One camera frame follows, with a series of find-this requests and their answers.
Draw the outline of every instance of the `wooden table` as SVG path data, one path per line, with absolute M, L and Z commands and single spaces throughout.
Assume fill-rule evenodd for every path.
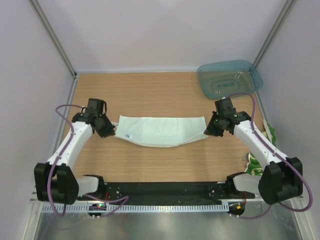
M 107 116 L 118 122 L 126 117 L 201 117 L 208 124 L 213 100 L 204 96 L 195 72 L 82 74 L 72 103 L 86 106 L 89 98 L 107 102 Z M 237 111 L 252 112 L 248 96 L 232 99 Z M 72 108 L 69 118 L 79 110 Z M 263 130 L 257 105 L 255 123 Z M 235 136 L 209 137 L 172 148 L 151 148 L 94 134 L 84 145 L 73 172 L 94 174 L 106 182 L 224 181 L 244 171 L 248 148 Z

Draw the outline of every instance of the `white wall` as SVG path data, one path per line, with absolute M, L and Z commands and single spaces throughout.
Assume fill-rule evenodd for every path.
M 298 0 L 258 70 L 266 116 L 277 144 L 303 163 L 313 190 L 314 223 L 320 223 L 320 1 Z
M 285 0 L 39 0 L 77 71 L 253 62 Z
M 1 1 L 0 36 L 0 239 L 20 240 L 72 78 L 27 0 Z

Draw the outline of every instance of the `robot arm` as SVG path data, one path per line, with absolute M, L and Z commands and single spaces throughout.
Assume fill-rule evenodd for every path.
M 74 132 L 72 133 L 70 129 L 60 147 L 48 161 L 38 163 L 34 168 L 35 187 L 39 201 L 49 201 L 47 191 L 49 172 L 63 149 L 63 154 L 54 167 L 53 175 L 56 176 L 56 179 L 51 180 L 51 195 L 54 203 L 71 205 L 77 197 L 96 192 L 100 181 L 103 182 L 101 177 L 94 175 L 75 178 L 72 172 L 80 151 L 95 131 L 102 138 L 115 134 L 115 126 L 106 116 L 105 101 L 90 98 L 84 109 L 84 112 L 79 112 L 72 118 Z
M 300 160 L 296 157 L 288 158 L 273 146 L 254 124 L 253 130 L 250 116 L 244 111 L 237 112 L 230 98 L 216 101 L 215 106 L 216 112 L 213 112 L 204 133 L 222 137 L 224 131 L 229 131 L 250 149 L 264 169 L 262 176 L 244 172 L 228 176 L 227 185 L 230 190 L 260 195 L 269 205 L 300 196 L 303 192 L 302 181 L 277 156 L 286 159 L 302 175 Z

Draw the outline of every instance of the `transparent blue container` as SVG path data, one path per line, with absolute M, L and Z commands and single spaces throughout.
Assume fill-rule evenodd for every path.
M 245 60 L 202 65 L 196 74 L 208 99 L 221 99 L 237 92 L 253 93 L 263 86 L 258 70 Z

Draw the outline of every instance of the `black motor joint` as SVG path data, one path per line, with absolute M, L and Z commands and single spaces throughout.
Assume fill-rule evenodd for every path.
M 245 111 L 237 112 L 229 97 L 215 101 L 214 104 L 216 111 L 212 112 L 213 115 L 204 131 L 206 135 L 222 137 L 225 130 L 233 135 L 235 125 L 251 120 L 251 117 Z
M 72 118 L 72 122 L 85 122 L 90 124 L 93 132 L 97 132 L 102 138 L 115 135 L 115 126 L 107 117 L 107 103 L 100 99 L 89 98 L 84 112 L 78 112 Z

